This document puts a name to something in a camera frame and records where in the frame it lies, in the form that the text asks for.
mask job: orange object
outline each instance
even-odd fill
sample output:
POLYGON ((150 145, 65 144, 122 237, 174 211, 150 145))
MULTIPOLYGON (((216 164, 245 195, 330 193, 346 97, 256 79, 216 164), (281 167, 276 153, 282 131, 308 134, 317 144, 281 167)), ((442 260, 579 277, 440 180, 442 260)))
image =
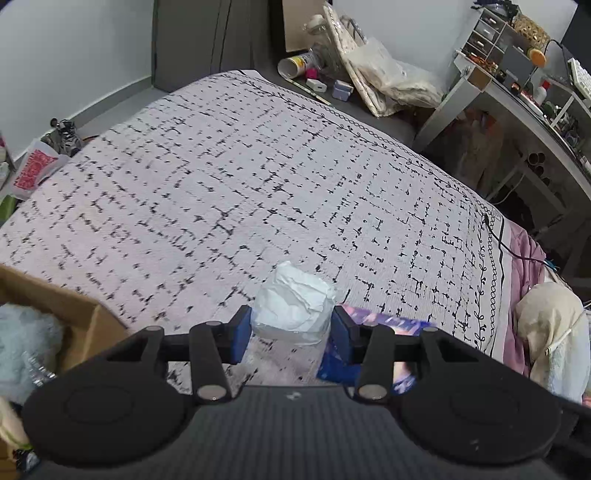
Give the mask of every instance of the orange object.
POLYGON ((537 48, 530 48, 527 52, 527 56, 539 69, 543 69, 546 66, 546 55, 544 55, 541 50, 538 50, 537 48))

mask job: white wall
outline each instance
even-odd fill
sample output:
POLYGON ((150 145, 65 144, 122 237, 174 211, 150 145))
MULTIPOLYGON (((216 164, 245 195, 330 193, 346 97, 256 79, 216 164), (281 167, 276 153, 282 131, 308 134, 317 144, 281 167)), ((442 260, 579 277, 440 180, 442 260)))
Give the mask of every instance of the white wall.
MULTIPOLYGON (((577 4, 573 0, 514 0, 522 12, 561 40, 577 4)), ((356 19, 398 60, 446 77, 458 36, 476 24, 472 0, 335 0, 339 15, 356 19)))
POLYGON ((151 74, 153 0, 12 0, 0 12, 0 131, 13 157, 151 74))

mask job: beige cloth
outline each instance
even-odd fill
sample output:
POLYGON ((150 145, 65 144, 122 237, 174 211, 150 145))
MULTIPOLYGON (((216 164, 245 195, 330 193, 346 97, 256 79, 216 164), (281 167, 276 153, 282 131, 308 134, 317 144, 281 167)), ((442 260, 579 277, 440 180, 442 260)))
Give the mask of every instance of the beige cloth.
POLYGON ((518 334, 530 350, 530 378, 580 403, 591 352, 589 324, 579 298, 564 285, 541 283, 521 299, 515 313, 518 334))

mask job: patterned bedspread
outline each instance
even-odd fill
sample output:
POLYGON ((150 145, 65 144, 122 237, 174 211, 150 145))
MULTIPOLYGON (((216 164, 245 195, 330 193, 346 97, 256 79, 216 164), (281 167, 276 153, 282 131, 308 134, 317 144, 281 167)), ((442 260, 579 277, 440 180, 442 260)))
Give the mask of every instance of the patterned bedspread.
MULTIPOLYGON (((283 260, 338 301, 429 320, 502 360, 502 215, 396 140, 257 72, 205 78, 94 140, 0 235, 0 260, 188 332, 252 304, 283 260)), ((234 387, 313 382, 323 345, 253 337, 234 387)), ((186 365, 169 380, 190 386, 186 365)))

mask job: small drawer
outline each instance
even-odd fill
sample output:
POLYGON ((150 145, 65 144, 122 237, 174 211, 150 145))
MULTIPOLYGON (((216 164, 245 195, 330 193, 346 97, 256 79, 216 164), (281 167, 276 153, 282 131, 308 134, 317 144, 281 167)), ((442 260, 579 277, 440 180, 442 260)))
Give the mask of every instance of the small drawer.
POLYGON ((480 20, 483 21, 485 24, 490 25, 492 28, 497 30, 497 32, 503 30, 503 27, 505 26, 504 22, 502 22, 498 18, 493 17, 492 14, 488 12, 486 9, 482 9, 482 16, 480 17, 480 20))
POLYGON ((486 38, 488 41, 494 42, 496 36, 499 34, 497 30, 492 28, 489 24, 484 23, 483 21, 479 21, 478 25, 476 25, 475 30, 486 38))
POLYGON ((488 55, 492 48, 492 43, 476 32, 473 32, 472 35, 470 35, 468 43, 476 47, 485 55, 488 55))
POLYGON ((474 55, 475 57, 480 57, 482 59, 484 59, 486 57, 480 50, 478 50, 476 47, 473 47, 469 43, 464 45, 464 48, 462 49, 462 51, 467 55, 471 54, 471 55, 474 55))

